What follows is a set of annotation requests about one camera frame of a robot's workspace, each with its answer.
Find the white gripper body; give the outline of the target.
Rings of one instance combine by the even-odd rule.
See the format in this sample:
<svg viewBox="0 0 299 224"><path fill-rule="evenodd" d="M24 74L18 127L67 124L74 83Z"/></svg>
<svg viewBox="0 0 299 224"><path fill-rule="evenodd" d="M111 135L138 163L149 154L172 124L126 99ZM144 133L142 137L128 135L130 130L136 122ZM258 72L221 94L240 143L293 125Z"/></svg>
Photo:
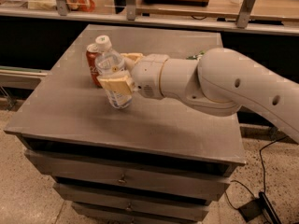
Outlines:
<svg viewBox="0 0 299 224"><path fill-rule="evenodd" d="M160 76L168 59L167 55L151 54L139 60L133 68L132 78L143 97L157 100L164 98L160 90Z"/></svg>

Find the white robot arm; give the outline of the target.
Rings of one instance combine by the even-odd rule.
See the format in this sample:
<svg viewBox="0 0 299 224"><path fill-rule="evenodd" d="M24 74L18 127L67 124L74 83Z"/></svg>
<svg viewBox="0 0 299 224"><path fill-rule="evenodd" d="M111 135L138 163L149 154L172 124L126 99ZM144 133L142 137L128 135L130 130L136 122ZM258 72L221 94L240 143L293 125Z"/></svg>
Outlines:
<svg viewBox="0 0 299 224"><path fill-rule="evenodd" d="M299 142L299 84L231 49L215 48L197 60L130 54L127 69L98 77L102 87L121 94L173 98L200 112L226 117L242 106Z"/></svg>

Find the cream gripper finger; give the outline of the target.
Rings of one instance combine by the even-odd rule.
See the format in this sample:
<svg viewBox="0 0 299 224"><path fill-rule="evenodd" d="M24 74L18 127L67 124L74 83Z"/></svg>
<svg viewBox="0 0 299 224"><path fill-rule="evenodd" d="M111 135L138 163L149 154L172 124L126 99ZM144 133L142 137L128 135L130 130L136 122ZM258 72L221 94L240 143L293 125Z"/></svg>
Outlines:
<svg viewBox="0 0 299 224"><path fill-rule="evenodd" d="M122 53L128 71L132 71L135 65L144 57L142 53Z"/></svg>
<svg viewBox="0 0 299 224"><path fill-rule="evenodd" d="M113 75L98 76L97 80L107 91L114 91L124 95L131 95L134 92L135 82L127 70Z"/></svg>

